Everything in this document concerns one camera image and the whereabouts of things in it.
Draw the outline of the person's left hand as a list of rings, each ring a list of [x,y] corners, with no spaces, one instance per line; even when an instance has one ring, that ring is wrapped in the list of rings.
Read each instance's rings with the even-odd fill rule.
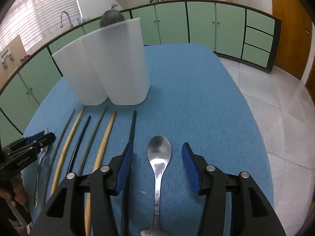
[[[15,193],[15,200],[19,204],[25,205],[27,202],[27,193],[25,191],[25,188],[23,187],[23,180],[20,172],[14,178],[12,178],[11,183]],[[1,188],[1,198],[5,200],[10,200],[12,198],[12,195],[8,190]]]

